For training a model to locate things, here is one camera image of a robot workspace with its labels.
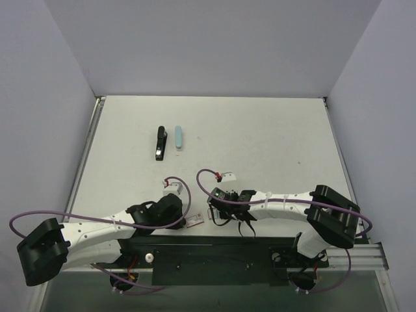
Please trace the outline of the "black stapler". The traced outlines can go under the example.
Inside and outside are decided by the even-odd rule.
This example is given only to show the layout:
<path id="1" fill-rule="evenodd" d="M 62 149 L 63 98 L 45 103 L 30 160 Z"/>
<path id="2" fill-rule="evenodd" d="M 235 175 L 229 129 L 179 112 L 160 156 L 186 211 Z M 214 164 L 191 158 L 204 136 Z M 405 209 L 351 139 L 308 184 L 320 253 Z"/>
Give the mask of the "black stapler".
<path id="1" fill-rule="evenodd" d="M 166 149 L 168 133 L 163 125 L 160 125 L 157 130 L 157 141 L 156 141 L 156 148 L 155 148 L 155 160 L 156 161 L 163 161 L 164 153 Z"/>

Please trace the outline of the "light blue stapler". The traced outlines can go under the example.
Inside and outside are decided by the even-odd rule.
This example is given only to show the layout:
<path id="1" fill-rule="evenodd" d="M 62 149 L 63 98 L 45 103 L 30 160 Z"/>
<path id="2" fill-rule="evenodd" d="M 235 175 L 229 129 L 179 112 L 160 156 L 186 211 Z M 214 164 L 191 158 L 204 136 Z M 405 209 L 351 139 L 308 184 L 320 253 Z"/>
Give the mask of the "light blue stapler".
<path id="1" fill-rule="evenodd" d="M 180 125 L 175 126 L 175 148 L 178 151 L 183 149 L 183 130 Z"/>

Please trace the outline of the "staple box tray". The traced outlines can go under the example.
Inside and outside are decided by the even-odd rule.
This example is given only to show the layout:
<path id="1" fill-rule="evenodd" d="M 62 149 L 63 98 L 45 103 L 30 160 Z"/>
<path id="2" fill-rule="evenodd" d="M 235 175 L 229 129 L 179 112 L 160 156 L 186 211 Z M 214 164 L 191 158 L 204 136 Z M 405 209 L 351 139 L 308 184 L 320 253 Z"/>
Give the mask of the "staple box tray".
<path id="1" fill-rule="evenodd" d="M 209 220 L 214 219 L 215 221 L 217 221 L 218 219 L 220 219 L 219 212 L 215 208 L 208 209 L 207 214 L 208 214 Z"/>

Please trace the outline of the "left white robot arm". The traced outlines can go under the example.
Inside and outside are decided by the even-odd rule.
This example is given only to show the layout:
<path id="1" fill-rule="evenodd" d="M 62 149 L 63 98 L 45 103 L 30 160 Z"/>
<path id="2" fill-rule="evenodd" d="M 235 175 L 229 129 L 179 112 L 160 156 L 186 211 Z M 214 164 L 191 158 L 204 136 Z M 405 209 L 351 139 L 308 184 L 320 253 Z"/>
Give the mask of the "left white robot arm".
<path id="1" fill-rule="evenodd" d="M 121 245 L 122 240 L 145 237 L 156 229 L 179 229 L 184 224 L 183 202 L 175 194 L 167 194 L 157 202 L 133 205 L 102 219 L 60 223 L 49 218 L 17 246 L 25 282 L 30 287 L 40 285 L 64 269 L 90 263 L 128 267 L 134 252 Z"/>

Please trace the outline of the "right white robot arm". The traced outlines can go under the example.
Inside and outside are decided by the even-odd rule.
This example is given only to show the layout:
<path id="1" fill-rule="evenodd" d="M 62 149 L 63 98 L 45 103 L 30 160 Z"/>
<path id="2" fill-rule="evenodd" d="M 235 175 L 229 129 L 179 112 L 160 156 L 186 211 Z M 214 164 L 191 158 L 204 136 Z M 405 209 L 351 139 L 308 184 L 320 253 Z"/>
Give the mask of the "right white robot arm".
<path id="1" fill-rule="evenodd" d="M 326 185 L 311 192 L 273 194 L 258 190 L 241 193 L 214 188 L 207 203 L 223 220 L 237 220 L 250 225 L 264 219 L 293 220 L 311 227 L 299 234 L 290 250 L 294 264 L 304 266 L 326 248 L 354 247 L 360 208 Z"/>

